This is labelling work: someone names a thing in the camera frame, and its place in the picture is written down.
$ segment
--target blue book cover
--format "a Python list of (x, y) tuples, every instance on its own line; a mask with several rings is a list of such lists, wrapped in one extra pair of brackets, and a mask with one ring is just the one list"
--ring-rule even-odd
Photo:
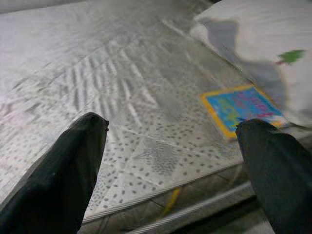
[(205, 93), (201, 99), (226, 138), (236, 138), (236, 125), (246, 119), (262, 119), (276, 127), (288, 124), (269, 98), (253, 85)]

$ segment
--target yellow cord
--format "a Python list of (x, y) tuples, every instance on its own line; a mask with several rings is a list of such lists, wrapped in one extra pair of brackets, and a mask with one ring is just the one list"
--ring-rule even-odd
[(176, 203), (176, 200), (179, 197), (179, 194), (180, 194), (180, 188), (175, 188), (171, 194), (171, 197), (170, 197), (168, 203), (165, 206), (165, 209), (161, 215), (161, 218), (164, 217), (171, 210), (171, 208)]

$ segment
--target patterned mattress fabric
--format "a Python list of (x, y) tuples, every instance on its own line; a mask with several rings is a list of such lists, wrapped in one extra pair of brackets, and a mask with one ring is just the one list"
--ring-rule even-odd
[(110, 131), (85, 220), (242, 162), (199, 96), (246, 81), (162, 23), (191, 19), (193, 4), (87, 1), (0, 15), (0, 201), (89, 111)]

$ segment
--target white pillowcase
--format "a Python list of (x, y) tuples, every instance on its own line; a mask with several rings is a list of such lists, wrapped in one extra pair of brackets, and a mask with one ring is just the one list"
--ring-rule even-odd
[(223, 0), (191, 35), (250, 79), (298, 125), (312, 127), (312, 1)]

